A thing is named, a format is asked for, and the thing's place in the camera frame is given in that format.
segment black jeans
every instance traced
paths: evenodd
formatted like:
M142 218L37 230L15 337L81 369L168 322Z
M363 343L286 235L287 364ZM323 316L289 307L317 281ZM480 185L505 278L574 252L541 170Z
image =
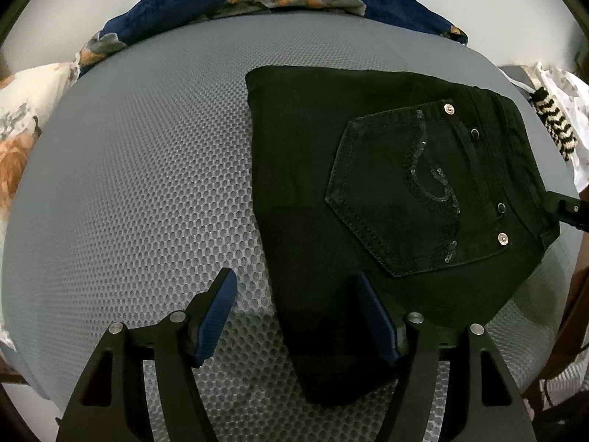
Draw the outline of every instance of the black jeans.
M261 67L246 82L253 204L311 402L390 376L352 278L449 327L486 323L558 237L515 104L406 72Z

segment gray mesh fabric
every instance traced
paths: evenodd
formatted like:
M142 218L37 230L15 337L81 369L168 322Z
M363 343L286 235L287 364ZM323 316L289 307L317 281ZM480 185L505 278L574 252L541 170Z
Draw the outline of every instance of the gray mesh fabric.
M219 439L375 438L392 387L351 406L311 406L282 341L251 209L244 76L263 64L410 70L490 88L519 106L546 186L575 195L534 111L491 63L455 42L305 12L208 21L151 38L102 62L66 94L11 214L7 327L61 409L110 322L157 322L229 266L237 302L214 357L195 373ZM577 231L563 228L489 324L520 387L549 354L579 243ZM437 438L443 413L448 369L441 368L426 440ZM156 440L166 440L153 365L145 378Z

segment floral blanket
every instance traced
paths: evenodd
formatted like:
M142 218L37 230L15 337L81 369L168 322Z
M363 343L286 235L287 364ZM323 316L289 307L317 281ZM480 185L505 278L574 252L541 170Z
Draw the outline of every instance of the floral blanket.
M466 34L416 0L141 0L107 21L77 54L83 75L100 60L146 38L212 18L306 9L349 13L466 44Z

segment metal rivet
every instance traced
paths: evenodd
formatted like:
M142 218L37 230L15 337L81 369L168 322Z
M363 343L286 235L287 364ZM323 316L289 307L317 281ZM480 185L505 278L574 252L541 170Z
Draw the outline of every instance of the metal rivet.
M170 314L170 320L172 322L182 322L185 319L186 319L186 314L184 313L184 311L176 311L176 312L173 312L172 314Z
M414 324L421 324L423 322L423 315L419 312L409 312L407 319Z
M111 334L118 334L123 330L123 323L122 322L113 322L108 326L108 332Z
M485 328L483 326L481 326L480 324L471 324L470 331L475 336L482 336L485 333Z

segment white wall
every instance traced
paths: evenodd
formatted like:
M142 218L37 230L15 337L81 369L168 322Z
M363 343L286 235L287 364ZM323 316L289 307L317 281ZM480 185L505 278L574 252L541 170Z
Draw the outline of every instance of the white wall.
M2 385L13 401L14 407L40 442L55 442L59 428L55 417L61 418L63 415L57 406L51 401L42 399L28 385L18 383Z
M2 47L13 72L69 61L111 17L139 0L32 0ZM494 64L538 60L572 69L582 33L561 0L418 0L459 28Z

